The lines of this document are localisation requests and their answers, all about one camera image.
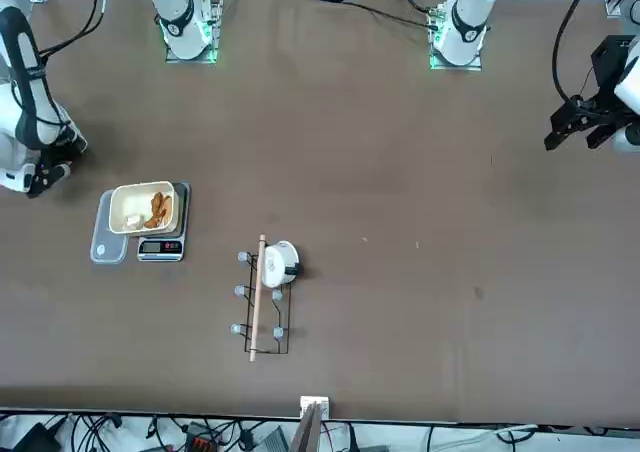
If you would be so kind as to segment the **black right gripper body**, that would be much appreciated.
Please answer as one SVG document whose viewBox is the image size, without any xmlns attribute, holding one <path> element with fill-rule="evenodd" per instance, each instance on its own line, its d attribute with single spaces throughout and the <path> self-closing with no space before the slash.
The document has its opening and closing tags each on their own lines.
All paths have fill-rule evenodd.
<svg viewBox="0 0 640 452">
<path fill-rule="evenodd" d="M 35 198 L 71 175 L 71 149 L 52 147 L 41 152 L 26 195 Z"/>
</svg>

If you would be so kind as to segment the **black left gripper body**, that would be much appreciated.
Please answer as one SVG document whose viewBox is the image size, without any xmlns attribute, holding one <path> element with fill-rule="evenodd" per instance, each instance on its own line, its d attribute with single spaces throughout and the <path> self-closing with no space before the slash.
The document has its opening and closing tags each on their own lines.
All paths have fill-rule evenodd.
<svg viewBox="0 0 640 452">
<path fill-rule="evenodd" d="M 608 35 L 591 54 L 597 92 L 588 99 L 577 98 L 577 114 L 587 121 L 617 120 L 630 109 L 615 95 L 614 88 L 626 66 L 633 45 L 632 35 Z"/>
</svg>

